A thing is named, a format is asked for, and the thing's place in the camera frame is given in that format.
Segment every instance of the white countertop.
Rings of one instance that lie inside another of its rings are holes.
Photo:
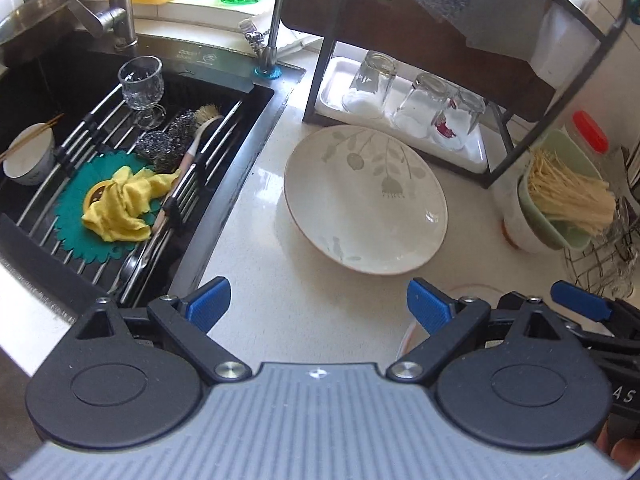
[[[184,38],[247,52],[239,34],[194,25],[136,20],[145,34]],[[301,51],[288,63],[307,70],[257,159],[206,269],[203,283],[226,276],[229,311],[212,329],[218,343],[254,371],[260,362],[377,362],[396,358],[410,322],[406,286],[421,276],[444,291],[484,284],[548,299],[565,278],[561,256],[514,250],[500,232],[491,193],[433,168],[449,207],[449,227],[433,260],[404,276],[377,277],[341,267],[319,253],[292,222],[282,193],[295,145],[318,129],[302,123],[317,55]],[[68,324],[0,266],[0,346],[32,375]]]

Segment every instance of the white bottle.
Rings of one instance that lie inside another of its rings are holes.
[[[591,19],[598,0],[569,0]],[[530,65],[538,77],[561,88],[577,75],[598,47],[598,40],[566,10],[553,5],[540,27]]]

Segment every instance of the wire basket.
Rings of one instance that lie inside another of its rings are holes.
[[[564,250],[570,279],[598,296],[624,300],[634,291],[632,275],[638,263],[640,222],[629,225],[626,206],[618,205],[609,229],[584,251]]]

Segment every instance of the gray ribbed surface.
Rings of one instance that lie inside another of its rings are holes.
[[[326,375],[319,378],[320,368]],[[460,433],[419,386],[372,365],[266,364],[213,389],[171,436],[116,453],[45,444],[15,480],[614,480],[593,447],[526,455]]]

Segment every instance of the black kitchen sink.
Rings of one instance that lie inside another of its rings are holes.
[[[74,32],[39,60],[0,78],[0,149],[30,124],[65,114],[54,127],[61,146],[58,164],[40,188],[0,177],[0,256],[71,319],[99,296],[137,306],[197,288],[242,184],[304,74],[282,66],[280,78],[267,80],[255,75],[254,58],[237,52],[140,36],[132,51],[116,54],[112,41]],[[141,55],[163,63],[164,127],[184,110],[210,103],[225,119],[210,141],[201,143],[184,190],[165,205],[167,228],[138,248],[151,261],[127,282],[120,272],[126,255],[105,263],[76,258],[64,250],[54,222],[58,195],[82,164],[133,149],[140,130],[122,101],[116,75],[128,58]]]

